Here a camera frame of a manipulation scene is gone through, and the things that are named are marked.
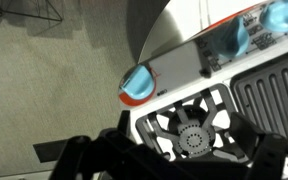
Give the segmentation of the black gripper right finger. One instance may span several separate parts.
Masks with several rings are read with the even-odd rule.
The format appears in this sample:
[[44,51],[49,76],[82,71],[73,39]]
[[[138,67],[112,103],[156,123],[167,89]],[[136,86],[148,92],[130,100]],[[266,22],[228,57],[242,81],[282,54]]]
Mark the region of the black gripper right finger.
[[265,133],[240,113],[232,113],[229,134],[251,166],[224,160],[178,160],[170,180],[281,180],[287,141]]

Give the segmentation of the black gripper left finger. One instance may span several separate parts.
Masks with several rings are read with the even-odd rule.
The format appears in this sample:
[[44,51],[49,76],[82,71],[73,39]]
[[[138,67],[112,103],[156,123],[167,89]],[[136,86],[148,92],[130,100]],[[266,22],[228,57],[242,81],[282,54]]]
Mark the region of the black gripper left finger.
[[169,163],[129,135],[130,111],[123,110],[117,127],[103,129],[95,140],[85,135],[68,139],[49,180],[91,180],[98,172],[113,180],[168,180]]

